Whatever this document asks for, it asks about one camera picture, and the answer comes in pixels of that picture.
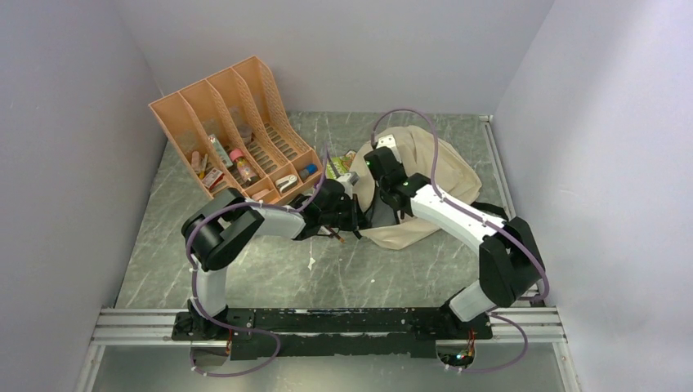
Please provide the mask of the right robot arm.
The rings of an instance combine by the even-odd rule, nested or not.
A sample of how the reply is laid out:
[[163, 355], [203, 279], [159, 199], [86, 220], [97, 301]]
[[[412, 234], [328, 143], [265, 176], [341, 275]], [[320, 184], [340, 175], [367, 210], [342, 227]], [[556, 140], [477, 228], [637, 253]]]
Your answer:
[[407, 175], [387, 147], [367, 153], [364, 160], [380, 199], [394, 212], [433, 224], [478, 256], [478, 279], [449, 299], [450, 310], [440, 318], [447, 336], [462, 337], [476, 316], [512, 305], [543, 278], [534, 236], [520, 217], [491, 216], [436, 189], [421, 173]]

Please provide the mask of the green illustrated book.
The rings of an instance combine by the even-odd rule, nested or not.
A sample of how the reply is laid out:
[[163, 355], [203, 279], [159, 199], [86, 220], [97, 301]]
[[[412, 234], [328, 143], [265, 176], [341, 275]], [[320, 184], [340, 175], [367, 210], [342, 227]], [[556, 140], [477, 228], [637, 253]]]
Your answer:
[[337, 179], [339, 176], [349, 172], [355, 156], [356, 152], [354, 150], [348, 150], [341, 156], [330, 157], [326, 164], [326, 177]]

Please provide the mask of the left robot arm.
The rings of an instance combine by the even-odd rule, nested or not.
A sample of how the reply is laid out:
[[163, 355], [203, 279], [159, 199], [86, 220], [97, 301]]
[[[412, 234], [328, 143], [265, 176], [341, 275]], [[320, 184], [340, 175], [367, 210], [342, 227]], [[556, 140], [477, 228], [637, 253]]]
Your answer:
[[208, 340], [225, 331], [226, 269], [253, 238], [302, 241], [323, 227], [355, 235], [369, 227], [358, 197], [337, 180], [324, 180], [311, 194], [299, 194], [286, 206], [245, 198], [235, 188], [222, 190], [181, 227], [196, 273], [195, 293], [188, 300], [194, 330]]

